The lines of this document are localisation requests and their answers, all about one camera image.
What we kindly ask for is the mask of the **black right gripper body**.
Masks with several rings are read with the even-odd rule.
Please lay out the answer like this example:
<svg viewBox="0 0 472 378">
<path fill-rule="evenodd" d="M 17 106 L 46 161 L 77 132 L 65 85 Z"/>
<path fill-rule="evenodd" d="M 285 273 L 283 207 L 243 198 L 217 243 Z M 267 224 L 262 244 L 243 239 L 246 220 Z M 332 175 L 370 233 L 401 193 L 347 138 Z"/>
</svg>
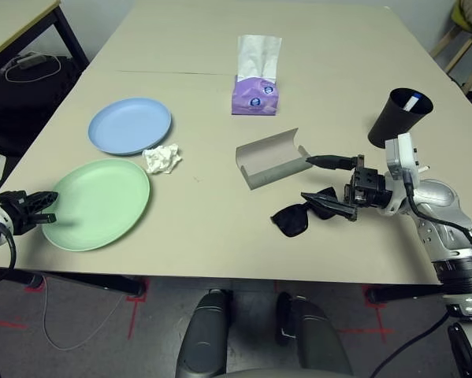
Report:
<svg viewBox="0 0 472 378">
<path fill-rule="evenodd" d="M 352 157 L 349 171 L 353 171 L 351 180 L 344 186 L 344 201 L 360 207 L 384 209 L 392 197 L 392 191 L 385 186 L 385 177 L 376 169 L 364 166 L 365 157 Z"/>
</svg>

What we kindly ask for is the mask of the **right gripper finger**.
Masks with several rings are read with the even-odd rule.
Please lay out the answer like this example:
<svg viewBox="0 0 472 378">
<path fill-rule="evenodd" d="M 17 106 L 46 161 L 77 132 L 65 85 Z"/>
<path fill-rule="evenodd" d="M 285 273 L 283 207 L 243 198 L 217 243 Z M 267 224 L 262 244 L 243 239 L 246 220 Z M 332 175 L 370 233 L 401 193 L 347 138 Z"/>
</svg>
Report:
<svg viewBox="0 0 472 378">
<path fill-rule="evenodd" d="M 357 206 L 339 202 L 336 197 L 324 193 L 302 192 L 301 196 L 321 219 L 326 220 L 333 216 L 341 216 L 348 221 L 357 220 Z"/>
<path fill-rule="evenodd" d="M 342 157 L 337 155 L 317 155 L 308 157 L 306 162 L 322 169 L 352 170 L 356 167 L 356 157 Z"/>
</svg>

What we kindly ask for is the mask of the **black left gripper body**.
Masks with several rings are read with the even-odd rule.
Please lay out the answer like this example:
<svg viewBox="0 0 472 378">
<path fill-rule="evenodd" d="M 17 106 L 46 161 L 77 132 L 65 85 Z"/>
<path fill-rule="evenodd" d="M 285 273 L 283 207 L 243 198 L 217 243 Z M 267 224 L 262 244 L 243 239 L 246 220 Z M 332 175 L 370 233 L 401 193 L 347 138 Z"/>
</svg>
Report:
<svg viewBox="0 0 472 378">
<path fill-rule="evenodd" d="M 23 235 L 31 231 L 40 221 L 39 208 L 41 193 L 28 195 L 25 191 L 6 191 L 0 194 L 0 206 L 9 215 L 13 225 L 13 235 Z"/>
</svg>

